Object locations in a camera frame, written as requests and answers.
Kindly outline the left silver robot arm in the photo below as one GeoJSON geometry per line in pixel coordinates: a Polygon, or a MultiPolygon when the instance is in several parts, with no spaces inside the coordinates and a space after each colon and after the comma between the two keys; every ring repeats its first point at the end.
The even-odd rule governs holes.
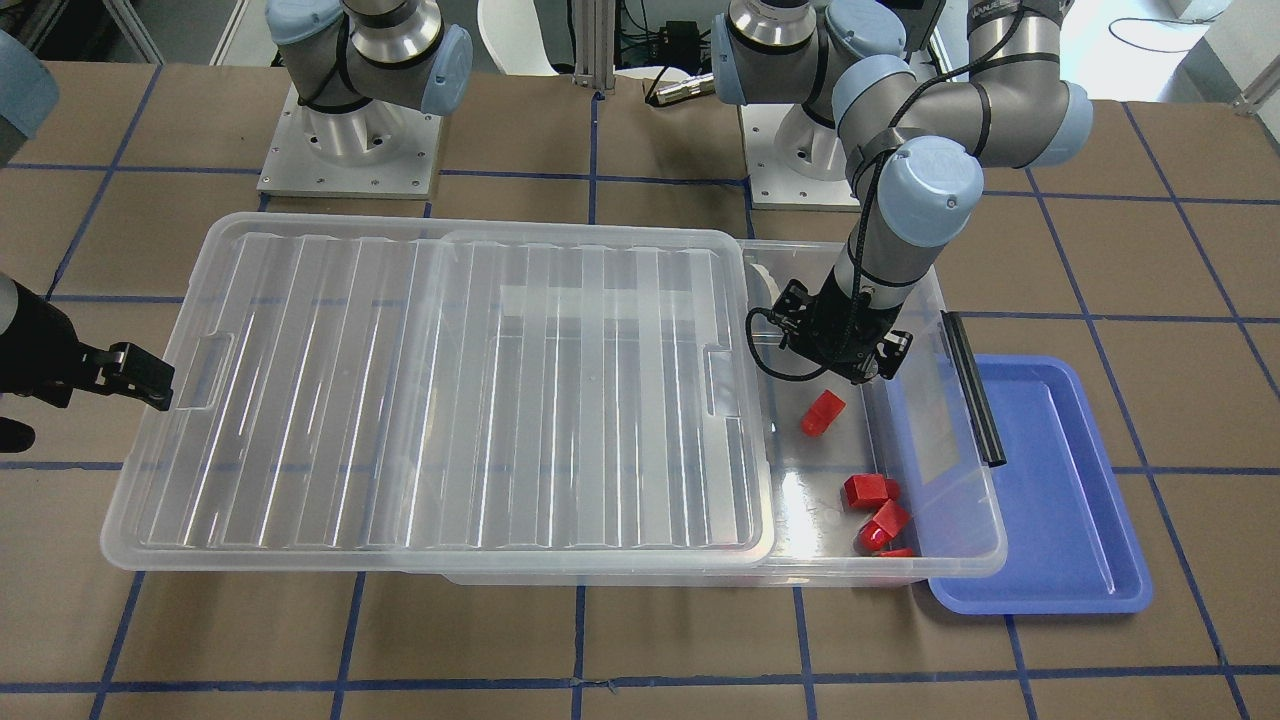
{"type": "Polygon", "coordinates": [[[911,338],[893,324],[965,228],[988,168],[1056,167],[1093,126],[1061,77],[1069,1],[972,1],[969,60],[919,81],[906,31],[877,1],[732,1],[710,28],[721,101],[795,104],[833,131],[860,206],[819,291],[794,281],[764,318],[781,347],[854,384],[888,379],[911,338]]]}

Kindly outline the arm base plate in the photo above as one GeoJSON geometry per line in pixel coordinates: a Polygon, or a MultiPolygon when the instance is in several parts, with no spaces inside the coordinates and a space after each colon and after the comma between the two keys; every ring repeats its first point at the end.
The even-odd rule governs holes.
{"type": "Polygon", "coordinates": [[[444,117],[372,101],[346,114],[298,104],[288,88],[257,191],[271,197],[430,199],[444,117]]]}
{"type": "Polygon", "coordinates": [[[755,209],[861,210],[846,177],[847,155],[833,129],[799,104],[753,104],[741,106],[739,114],[755,209]]]}

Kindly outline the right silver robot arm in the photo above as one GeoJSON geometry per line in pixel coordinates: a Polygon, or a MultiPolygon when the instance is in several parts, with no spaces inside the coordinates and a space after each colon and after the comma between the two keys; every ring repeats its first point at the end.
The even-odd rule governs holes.
{"type": "MultiPolygon", "coordinates": [[[[435,1],[269,1],[265,23],[294,105],[369,122],[375,102],[417,114],[456,111],[474,68],[468,31],[435,1]]],[[[77,393],[122,396],[166,411],[175,368],[132,342],[86,342],[49,292],[3,275],[3,393],[68,407],[77,393]]]]}

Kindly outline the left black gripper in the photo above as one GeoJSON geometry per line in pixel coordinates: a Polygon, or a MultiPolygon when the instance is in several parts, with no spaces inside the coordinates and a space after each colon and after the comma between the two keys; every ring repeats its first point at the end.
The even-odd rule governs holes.
{"type": "Polygon", "coordinates": [[[833,272],[815,295],[808,293],[799,279],[790,281],[771,307],[771,324],[783,333],[781,348],[790,348],[819,368],[801,375],[778,372],[772,375],[804,382],[832,372],[855,386],[877,377],[893,379],[913,345],[913,334],[893,328],[901,307],[873,309],[869,302],[869,293],[850,299],[833,272]]]}

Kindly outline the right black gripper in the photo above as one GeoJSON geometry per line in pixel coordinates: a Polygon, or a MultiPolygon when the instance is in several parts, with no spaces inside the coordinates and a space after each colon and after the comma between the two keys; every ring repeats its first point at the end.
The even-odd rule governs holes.
{"type": "MultiPolygon", "coordinates": [[[[9,275],[1,277],[1,392],[67,407],[73,389],[119,395],[165,413],[175,368],[132,342],[96,348],[79,342],[69,316],[9,275]]],[[[35,429],[0,419],[0,452],[23,454],[35,429]]]]}

